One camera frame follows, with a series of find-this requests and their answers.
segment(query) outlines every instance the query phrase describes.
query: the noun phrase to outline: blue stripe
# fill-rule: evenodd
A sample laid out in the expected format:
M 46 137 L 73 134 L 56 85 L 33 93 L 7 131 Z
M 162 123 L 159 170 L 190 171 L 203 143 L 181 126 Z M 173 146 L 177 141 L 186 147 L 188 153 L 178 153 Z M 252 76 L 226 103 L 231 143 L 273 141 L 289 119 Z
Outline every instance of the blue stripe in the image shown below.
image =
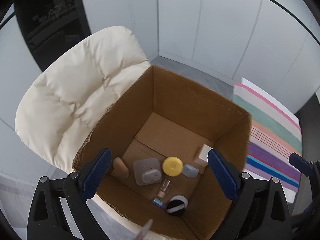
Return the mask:
M 289 183 L 292 186 L 299 187 L 299 184 L 297 182 L 292 181 L 291 179 L 288 179 L 287 177 L 285 177 L 284 175 L 280 174 L 279 172 L 276 172 L 276 171 L 272 170 L 270 167 L 264 166 L 263 164 L 261 164 L 261 162 L 259 163 L 258 160 L 254 160 L 252 158 L 247 158 L 247 163 L 250 164 L 251 166 L 259 169 L 259 170 L 262 170 L 262 171 L 270 174 L 271 176 L 275 176 L 278 179 L 281 179 L 281 180 Z
M 268 164 L 265 164 L 264 162 L 256 159 L 255 157 L 253 157 L 253 156 L 251 156 L 251 155 L 248 155 L 247 158 L 252 159 L 254 162 L 257 162 L 257 163 L 259 163 L 260 165 L 265 166 L 267 169 L 270 169 L 270 170 L 272 170 L 272 171 L 280 174 L 281 176 L 284 176 L 284 177 L 286 177 L 287 179 L 292 180 L 293 182 L 299 182 L 299 181 L 297 181 L 296 179 L 293 179 L 293 178 L 289 177 L 288 175 L 286 175 L 285 173 L 283 173 L 283 172 L 281 172 L 281 171 L 279 171 L 279 170 L 277 170 L 277 169 L 275 169 L 275 168 L 273 168 L 273 167 L 270 167 Z

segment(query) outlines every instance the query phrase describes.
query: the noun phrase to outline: plastic packaging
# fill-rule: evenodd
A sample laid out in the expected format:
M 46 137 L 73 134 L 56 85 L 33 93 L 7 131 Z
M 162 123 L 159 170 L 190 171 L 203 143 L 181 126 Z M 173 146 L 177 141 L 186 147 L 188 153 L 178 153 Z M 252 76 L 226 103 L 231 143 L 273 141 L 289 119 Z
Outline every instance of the plastic packaging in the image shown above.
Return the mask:
M 189 177 L 189 178 L 195 178 L 199 173 L 199 169 L 195 168 L 194 166 L 190 164 L 183 165 L 182 174 Z
M 159 189 L 157 196 L 160 198 L 164 198 L 165 194 L 168 192 L 170 184 L 171 184 L 171 180 L 169 180 L 168 178 L 165 178 L 161 184 L 161 187 Z
M 133 171 L 139 186 L 158 183 L 162 180 L 160 163 L 156 158 L 135 161 Z

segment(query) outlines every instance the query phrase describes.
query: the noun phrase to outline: small glass bottle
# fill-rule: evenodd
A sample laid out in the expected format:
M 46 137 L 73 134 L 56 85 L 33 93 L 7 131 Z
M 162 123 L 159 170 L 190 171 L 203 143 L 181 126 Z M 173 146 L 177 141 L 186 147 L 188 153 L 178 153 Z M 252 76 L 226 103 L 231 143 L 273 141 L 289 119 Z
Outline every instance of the small glass bottle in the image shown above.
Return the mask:
M 168 192 L 170 184 L 171 180 L 169 180 L 168 178 L 164 178 L 157 196 L 160 198 L 164 198 L 165 194 Z

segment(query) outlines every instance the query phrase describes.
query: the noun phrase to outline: round yellow container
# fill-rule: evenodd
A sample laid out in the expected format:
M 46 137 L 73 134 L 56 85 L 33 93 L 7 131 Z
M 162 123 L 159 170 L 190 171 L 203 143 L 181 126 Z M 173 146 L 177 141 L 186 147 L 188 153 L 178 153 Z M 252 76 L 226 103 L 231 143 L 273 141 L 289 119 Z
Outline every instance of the round yellow container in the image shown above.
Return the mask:
M 183 169 L 182 161 L 177 157 L 169 157 L 162 163 L 162 170 L 170 177 L 178 176 Z

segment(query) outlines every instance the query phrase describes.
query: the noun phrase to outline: cream puffer cushion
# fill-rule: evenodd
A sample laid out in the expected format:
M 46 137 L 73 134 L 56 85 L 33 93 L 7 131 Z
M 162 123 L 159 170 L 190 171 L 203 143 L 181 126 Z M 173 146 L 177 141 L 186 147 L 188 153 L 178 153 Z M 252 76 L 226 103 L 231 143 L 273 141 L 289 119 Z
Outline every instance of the cream puffer cushion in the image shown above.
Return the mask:
M 93 127 L 148 67 L 125 27 L 92 34 L 33 82 L 17 109 L 16 133 L 40 157 L 71 173 Z

